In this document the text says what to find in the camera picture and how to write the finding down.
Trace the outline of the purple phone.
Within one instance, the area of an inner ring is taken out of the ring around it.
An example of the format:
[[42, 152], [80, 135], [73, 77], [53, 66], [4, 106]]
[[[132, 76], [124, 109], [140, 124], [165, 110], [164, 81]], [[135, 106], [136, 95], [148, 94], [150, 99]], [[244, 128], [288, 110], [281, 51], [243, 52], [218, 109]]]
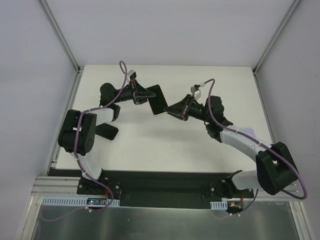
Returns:
[[252, 128], [245, 127], [245, 128], [242, 129], [242, 132], [247, 134], [247, 135], [249, 135], [249, 136], [251, 136], [251, 137], [253, 137], [253, 138], [256, 137], [255, 132], [254, 132], [254, 130]]

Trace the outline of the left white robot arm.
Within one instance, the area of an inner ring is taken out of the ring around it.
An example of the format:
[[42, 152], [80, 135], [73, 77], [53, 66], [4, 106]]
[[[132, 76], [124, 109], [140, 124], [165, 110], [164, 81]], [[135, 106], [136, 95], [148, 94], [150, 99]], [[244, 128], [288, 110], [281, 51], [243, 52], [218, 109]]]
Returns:
[[90, 180], [88, 188], [94, 194], [102, 194], [106, 188], [105, 181], [99, 178], [102, 173], [99, 157], [91, 153], [95, 136], [109, 140], [115, 138], [119, 130], [109, 123], [119, 117], [121, 107], [117, 103], [132, 100], [134, 104], [141, 105], [154, 97], [156, 93], [150, 87], [142, 87], [136, 79], [124, 83], [120, 89], [111, 83], [104, 83], [100, 87], [98, 107], [67, 111], [59, 132], [58, 145], [75, 159], [82, 176]]

